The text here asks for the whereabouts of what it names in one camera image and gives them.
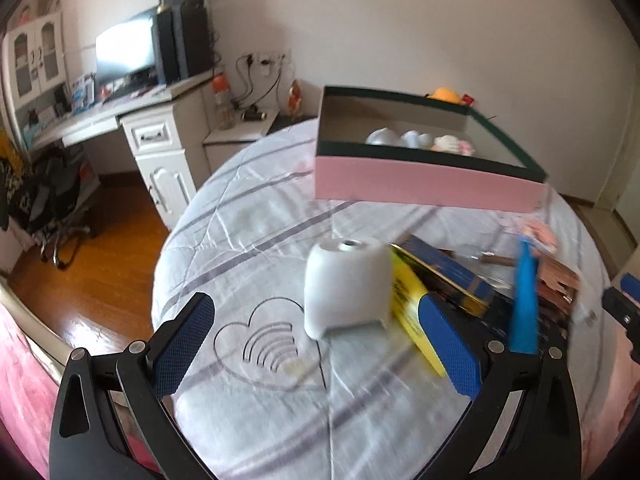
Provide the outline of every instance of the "computer monitor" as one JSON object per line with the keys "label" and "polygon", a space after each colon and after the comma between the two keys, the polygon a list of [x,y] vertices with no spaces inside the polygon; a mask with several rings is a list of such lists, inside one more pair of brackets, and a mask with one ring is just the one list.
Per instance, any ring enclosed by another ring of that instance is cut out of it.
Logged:
{"label": "computer monitor", "polygon": [[148,69],[155,69],[152,17],[147,9],[105,30],[95,39],[98,86]]}

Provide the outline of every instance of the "metal screw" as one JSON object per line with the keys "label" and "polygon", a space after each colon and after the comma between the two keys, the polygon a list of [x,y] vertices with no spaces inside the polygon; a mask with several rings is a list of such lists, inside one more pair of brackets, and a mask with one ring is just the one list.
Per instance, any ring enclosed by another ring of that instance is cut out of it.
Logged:
{"label": "metal screw", "polygon": [[76,348],[71,352],[71,358],[73,361],[78,361],[84,357],[84,348]]}
{"label": "metal screw", "polygon": [[129,352],[132,354],[139,354],[146,348],[146,343],[144,341],[134,341],[129,345]]}
{"label": "metal screw", "polygon": [[504,352],[504,345],[500,341],[497,341],[495,339],[493,341],[489,341],[487,347],[494,354],[501,354],[502,352]]}
{"label": "metal screw", "polygon": [[553,359],[562,359],[562,350],[559,349],[556,346],[552,346],[549,349],[549,355],[553,358]]}

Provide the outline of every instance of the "yellow package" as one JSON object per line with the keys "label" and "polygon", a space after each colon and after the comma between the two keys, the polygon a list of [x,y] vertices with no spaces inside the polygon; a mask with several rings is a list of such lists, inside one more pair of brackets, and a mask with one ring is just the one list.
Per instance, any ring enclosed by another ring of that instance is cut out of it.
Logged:
{"label": "yellow package", "polygon": [[400,257],[392,251],[394,261],[394,290],[391,308],[394,315],[420,352],[440,377],[447,375],[436,351],[418,321],[418,303],[428,291],[424,283]]}

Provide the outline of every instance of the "pink fabric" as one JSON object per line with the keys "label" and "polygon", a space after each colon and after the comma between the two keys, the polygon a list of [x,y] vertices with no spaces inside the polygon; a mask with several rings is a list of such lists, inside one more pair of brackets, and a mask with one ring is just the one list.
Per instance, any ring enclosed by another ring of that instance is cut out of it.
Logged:
{"label": "pink fabric", "polygon": [[422,162],[317,156],[316,198],[530,213],[546,184]]}
{"label": "pink fabric", "polygon": [[25,458],[49,478],[49,437],[57,384],[0,305],[0,418]]}

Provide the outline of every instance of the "pink box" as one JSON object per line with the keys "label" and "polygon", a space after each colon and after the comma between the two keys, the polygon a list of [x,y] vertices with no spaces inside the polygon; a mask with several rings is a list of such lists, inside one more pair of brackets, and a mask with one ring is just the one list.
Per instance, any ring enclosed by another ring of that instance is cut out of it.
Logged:
{"label": "pink box", "polygon": [[[366,144],[389,128],[468,140],[474,156]],[[533,211],[546,173],[507,134],[473,108],[411,94],[325,87],[316,147],[315,196]]]}

